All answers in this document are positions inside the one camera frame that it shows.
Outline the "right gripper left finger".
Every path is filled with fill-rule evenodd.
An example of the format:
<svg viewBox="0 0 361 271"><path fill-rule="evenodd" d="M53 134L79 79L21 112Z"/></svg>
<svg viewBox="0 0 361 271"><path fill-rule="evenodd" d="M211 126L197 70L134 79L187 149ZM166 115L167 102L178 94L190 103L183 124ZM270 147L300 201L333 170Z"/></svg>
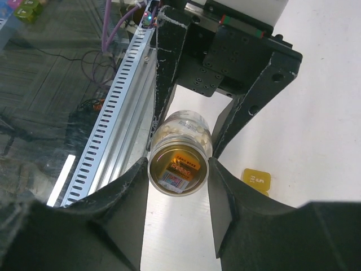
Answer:
<svg viewBox="0 0 361 271"><path fill-rule="evenodd" d="M1 201L2 270L139 270L148 160L67 208Z"/></svg>

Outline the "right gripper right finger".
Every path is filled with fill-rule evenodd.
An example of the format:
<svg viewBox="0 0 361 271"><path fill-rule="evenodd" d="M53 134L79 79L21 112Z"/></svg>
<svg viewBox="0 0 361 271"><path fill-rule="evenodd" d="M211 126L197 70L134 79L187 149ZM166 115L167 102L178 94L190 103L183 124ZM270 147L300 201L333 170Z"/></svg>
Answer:
<svg viewBox="0 0 361 271"><path fill-rule="evenodd" d="M216 257L223 270L359 270L360 204L309 202L293 208L209 160Z"/></svg>

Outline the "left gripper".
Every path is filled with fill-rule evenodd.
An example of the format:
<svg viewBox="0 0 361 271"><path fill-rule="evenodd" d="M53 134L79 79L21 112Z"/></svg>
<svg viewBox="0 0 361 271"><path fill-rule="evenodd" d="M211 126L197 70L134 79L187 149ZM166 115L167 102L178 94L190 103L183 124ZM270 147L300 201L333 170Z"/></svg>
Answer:
<svg viewBox="0 0 361 271"><path fill-rule="evenodd" d="M286 1L167 1L156 28L153 117L147 150L165 120L175 85L232 101L219 114L213 157L296 79L302 54L273 35Z"/></svg>

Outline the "weekly pill organizer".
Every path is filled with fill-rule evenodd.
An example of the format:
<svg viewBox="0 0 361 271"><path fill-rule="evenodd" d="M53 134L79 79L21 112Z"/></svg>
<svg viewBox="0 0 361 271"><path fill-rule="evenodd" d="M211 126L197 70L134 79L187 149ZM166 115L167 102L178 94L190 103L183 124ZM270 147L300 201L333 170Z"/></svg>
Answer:
<svg viewBox="0 0 361 271"><path fill-rule="evenodd" d="M265 196L269 196L271 175L267 172L245 168L241 180Z"/></svg>

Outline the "clear bottle gold cap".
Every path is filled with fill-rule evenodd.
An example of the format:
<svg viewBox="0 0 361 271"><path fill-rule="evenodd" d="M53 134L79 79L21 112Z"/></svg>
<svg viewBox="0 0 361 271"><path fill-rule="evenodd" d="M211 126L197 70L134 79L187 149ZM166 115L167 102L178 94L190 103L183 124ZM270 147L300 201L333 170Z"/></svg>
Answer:
<svg viewBox="0 0 361 271"><path fill-rule="evenodd" d="M201 146L208 158L212 156L213 146L209 125L199 113L190 110L171 114L155 131L150 147L154 148L164 139L186 138Z"/></svg>

